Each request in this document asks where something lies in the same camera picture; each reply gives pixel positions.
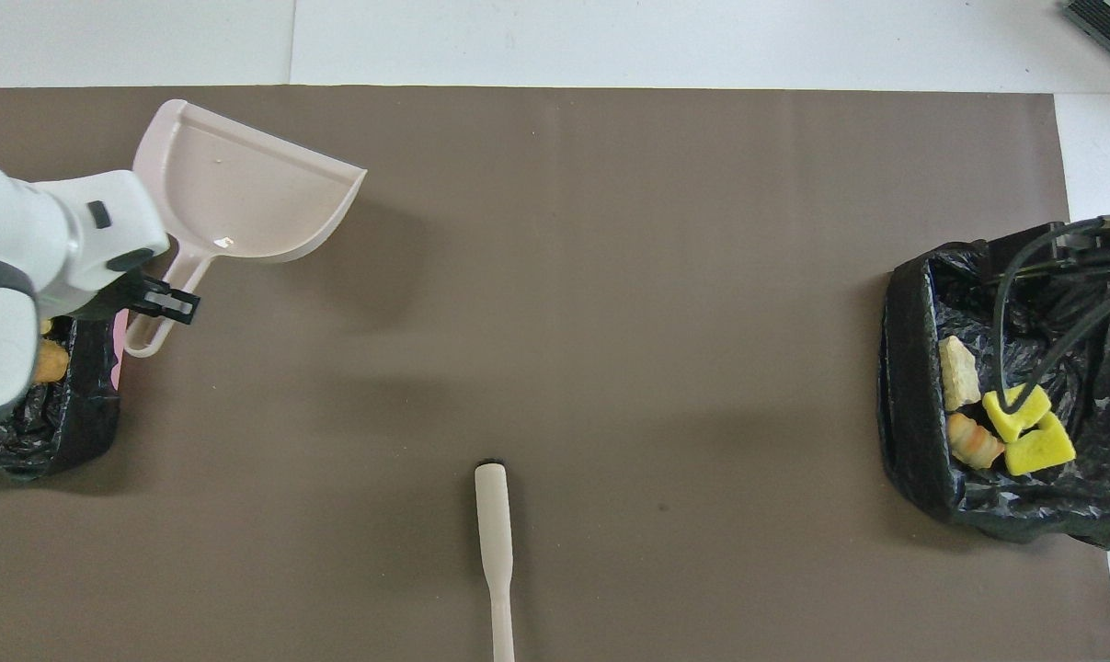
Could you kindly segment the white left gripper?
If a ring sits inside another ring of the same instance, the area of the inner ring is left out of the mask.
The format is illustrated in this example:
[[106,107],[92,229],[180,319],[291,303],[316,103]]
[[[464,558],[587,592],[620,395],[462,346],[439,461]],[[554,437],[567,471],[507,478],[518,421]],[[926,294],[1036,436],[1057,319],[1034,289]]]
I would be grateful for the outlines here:
[[46,275],[36,277],[46,315],[114,315],[127,309],[189,325],[201,298],[143,274],[169,248],[164,224],[145,185],[129,169],[42,181]]

